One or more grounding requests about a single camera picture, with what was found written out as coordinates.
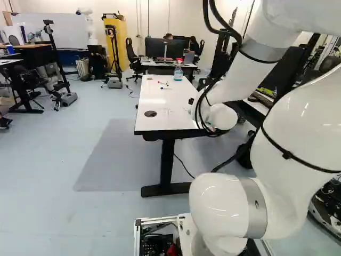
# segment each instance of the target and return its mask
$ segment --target shoe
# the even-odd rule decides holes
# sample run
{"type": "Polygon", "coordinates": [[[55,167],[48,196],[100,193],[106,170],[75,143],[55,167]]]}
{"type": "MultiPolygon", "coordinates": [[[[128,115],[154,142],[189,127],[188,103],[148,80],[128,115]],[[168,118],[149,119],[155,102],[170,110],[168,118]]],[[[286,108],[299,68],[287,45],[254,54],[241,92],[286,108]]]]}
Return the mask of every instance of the shoe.
{"type": "Polygon", "coordinates": [[[8,119],[8,118],[1,118],[0,119],[0,129],[9,129],[9,124],[12,122],[13,120],[12,119],[8,119]]]}

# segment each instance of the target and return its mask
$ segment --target marker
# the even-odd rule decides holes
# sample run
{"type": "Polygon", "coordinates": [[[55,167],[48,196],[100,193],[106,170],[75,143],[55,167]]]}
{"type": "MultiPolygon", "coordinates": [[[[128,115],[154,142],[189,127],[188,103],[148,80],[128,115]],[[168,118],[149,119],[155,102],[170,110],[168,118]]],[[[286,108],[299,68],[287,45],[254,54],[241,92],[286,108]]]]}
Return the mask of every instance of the marker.
{"type": "Polygon", "coordinates": [[[158,81],[158,83],[159,83],[159,84],[164,84],[164,85],[167,85],[167,86],[168,86],[168,82],[163,83],[163,82],[158,81]]]}

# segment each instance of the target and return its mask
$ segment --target desk leg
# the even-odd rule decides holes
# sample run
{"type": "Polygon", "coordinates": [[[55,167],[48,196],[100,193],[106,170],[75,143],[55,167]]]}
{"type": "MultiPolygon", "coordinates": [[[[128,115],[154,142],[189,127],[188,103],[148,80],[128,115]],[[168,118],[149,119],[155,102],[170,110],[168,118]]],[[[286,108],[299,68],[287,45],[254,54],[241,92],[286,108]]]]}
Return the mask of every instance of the desk leg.
{"type": "Polygon", "coordinates": [[[23,87],[23,82],[21,80],[18,72],[14,70],[14,67],[9,68],[9,76],[12,80],[12,86],[17,91],[20,97],[20,103],[15,104],[10,108],[10,112],[12,113],[31,113],[31,114],[41,114],[44,111],[40,109],[32,109],[30,105],[30,96],[28,95],[26,89],[23,87]],[[17,109],[21,105],[25,106],[25,109],[17,109]]]}
{"type": "Polygon", "coordinates": [[[193,72],[194,72],[194,69],[191,68],[190,76],[189,76],[189,80],[190,80],[191,83],[193,82],[193,72]]]}
{"type": "Polygon", "coordinates": [[[160,184],[141,188],[142,197],[166,196],[188,193],[190,182],[171,183],[175,140],[163,140],[161,154],[160,184]]]}

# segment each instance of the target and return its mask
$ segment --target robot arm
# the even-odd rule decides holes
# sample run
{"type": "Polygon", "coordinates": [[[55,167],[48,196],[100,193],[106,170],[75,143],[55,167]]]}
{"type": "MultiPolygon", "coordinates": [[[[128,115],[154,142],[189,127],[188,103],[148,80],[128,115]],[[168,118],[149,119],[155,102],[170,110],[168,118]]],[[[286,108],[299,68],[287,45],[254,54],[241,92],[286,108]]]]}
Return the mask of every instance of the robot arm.
{"type": "MultiPolygon", "coordinates": [[[[226,78],[202,101],[202,117],[233,127],[234,112],[221,103],[248,97],[301,31],[341,35],[340,8],[333,0],[264,0],[226,78]]],[[[341,118],[331,111],[341,108],[340,81],[338,66],[274,105],[251,147],[257,178],[206,173],[193,181],[191,215],[211,253],[237,255],[247,238],[284,238],[301,228],[311,197],[341,172],[341,118]]],[[[194,241],[193,255],[197,247],[194,241]]]]}
{"type": "MultiPolygon", "coordinates": [[[[214,0],[209,1],[212,7],[214,0]]],[[[322,13],[326,3],[314,3],[314,6],[307,9],[309,3],[308,0],[299,2],[271,0],[264,1],[260,5],[226,78],[217,82],[208,91],[207,100],[200,103],[203,120],[222,130],[232,128],[236,122],[228,120],[236,120],[235,114],[221,103],[242,100],[251,95],[302,31],[341,34],[340,28],[334,25],[333,18],[338,17],[335,9],[328,10],[329,13],[326,14],[322,13]]],[[[334,4],[336,9],[340,6],[338,2],[334,4]]],[[[198,93],[192,105],[193,119],[195,119],[196,104],[203,92],[204,89],[198,93]]]]}

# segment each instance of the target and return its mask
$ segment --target keyboard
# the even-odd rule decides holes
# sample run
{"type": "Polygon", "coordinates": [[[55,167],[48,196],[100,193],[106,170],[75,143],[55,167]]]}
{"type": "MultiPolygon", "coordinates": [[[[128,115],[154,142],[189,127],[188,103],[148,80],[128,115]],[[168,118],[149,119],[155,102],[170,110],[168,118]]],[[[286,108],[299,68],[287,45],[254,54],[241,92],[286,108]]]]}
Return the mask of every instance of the keyboard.
{"type": "Polygon", "coordinates": [[[256,98],[258,102],[260,102],[261,104],[263,104],[264,106],[266,106],[267,108],[272,108],[273,106],[273,102],[271,100],[269,100],[268,98],[264,97],[263,95],[261,95],[258,92],[253,92],[251,94],[252,97],[256,98]]]}

